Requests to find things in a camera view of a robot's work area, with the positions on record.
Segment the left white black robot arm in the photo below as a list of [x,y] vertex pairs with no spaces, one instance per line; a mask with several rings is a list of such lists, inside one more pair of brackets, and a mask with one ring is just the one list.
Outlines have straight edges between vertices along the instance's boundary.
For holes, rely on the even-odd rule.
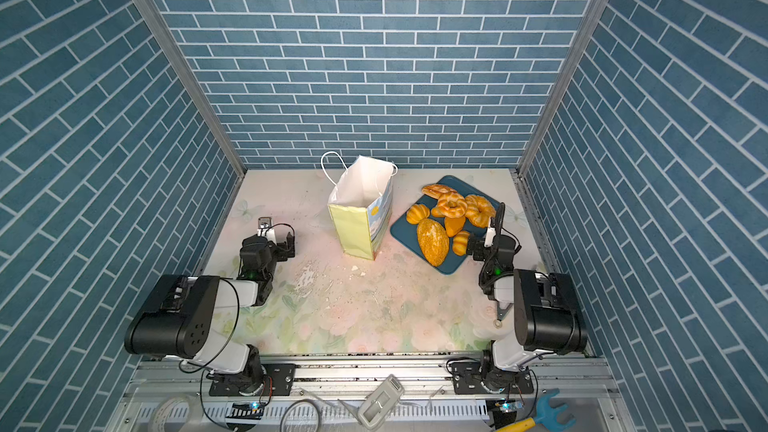
[[214,313],[263,306],[273,288],[276,266],[295,256],[295,231],[285,240],[270,238],[271,227],[243,240],[234,279],[214,275],[161,276],[124,338],[134,355],[175,356],[186,362],[181,371],[201,372],[211,380],[213,397],[289,396],[296,366],[265,364],[255,345],[212,329]]

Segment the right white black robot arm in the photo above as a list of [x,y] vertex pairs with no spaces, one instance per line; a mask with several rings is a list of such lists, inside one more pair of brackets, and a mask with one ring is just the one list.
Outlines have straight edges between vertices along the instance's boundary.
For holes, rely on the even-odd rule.
[[490,342],[479,359],[446,362],[458,395],[524,395],[537,391],[531,367],[548,355],[582,352],[587,332],[572,279],[514,266],[520,241],[503,227],[505,205],[496,208],[482,239],[469,238],[467,252],[482,264],[478,285],[495,303],[495,321],[513,322],[512,333]]

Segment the white paper gift bag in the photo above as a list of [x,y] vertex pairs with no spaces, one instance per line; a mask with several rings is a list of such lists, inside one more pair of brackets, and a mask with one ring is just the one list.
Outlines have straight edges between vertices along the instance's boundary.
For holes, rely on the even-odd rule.
[[[336,156],[344,172],[338,180],[330,177],[325,159]],[[398,167],[388,161],[358,156],[347,166],[335,151],[325,152],[321,168],[334,188],[328,198],[328,209],[343,252],[374,260],[383,242],[392,213],[393,178]]]

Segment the long braided bread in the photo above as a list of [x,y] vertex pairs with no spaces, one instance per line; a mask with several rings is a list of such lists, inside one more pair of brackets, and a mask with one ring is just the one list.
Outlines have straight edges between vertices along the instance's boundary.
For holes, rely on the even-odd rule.
[[439,183],[426,185],[422,188],[422,193],[424,195],[434,199],[439,199],[444,194],[451,194],[454,192],[455,190],[452,187]]

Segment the large sesame oval bread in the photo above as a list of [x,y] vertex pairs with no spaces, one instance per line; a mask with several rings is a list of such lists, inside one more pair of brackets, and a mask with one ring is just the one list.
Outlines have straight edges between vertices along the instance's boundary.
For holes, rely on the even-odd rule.
[[417,225],[417,240],[428,263],[439,267],[450,250],[450,239],[445,228],[437,221],[423,219]]

